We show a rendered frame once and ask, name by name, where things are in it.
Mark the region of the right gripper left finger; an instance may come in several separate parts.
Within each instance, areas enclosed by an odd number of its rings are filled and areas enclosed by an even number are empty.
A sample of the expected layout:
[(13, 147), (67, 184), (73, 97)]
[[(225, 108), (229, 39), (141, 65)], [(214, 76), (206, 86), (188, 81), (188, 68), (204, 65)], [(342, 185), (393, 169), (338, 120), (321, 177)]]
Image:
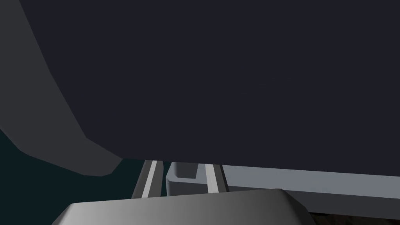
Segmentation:
[(162, 161), (145, 160), (131, 198), (160, 197), (163, 171)]

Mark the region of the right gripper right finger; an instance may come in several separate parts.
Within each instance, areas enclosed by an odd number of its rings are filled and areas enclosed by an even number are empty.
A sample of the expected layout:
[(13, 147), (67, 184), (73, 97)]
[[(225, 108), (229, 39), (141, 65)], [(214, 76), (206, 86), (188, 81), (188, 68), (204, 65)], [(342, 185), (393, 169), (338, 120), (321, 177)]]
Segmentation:
[(223, 165), (205, 164), (208, 193), (229, 192), (229, 186), (224, 174)]

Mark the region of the grey bar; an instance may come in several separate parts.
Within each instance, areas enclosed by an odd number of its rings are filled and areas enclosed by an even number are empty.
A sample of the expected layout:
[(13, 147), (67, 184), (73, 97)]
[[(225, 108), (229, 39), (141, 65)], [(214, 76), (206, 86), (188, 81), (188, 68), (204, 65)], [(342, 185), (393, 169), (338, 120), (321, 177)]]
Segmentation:
[(230, 191), (282, 189), (310, 212), (400, 220), (400, 175), (224, 165)]

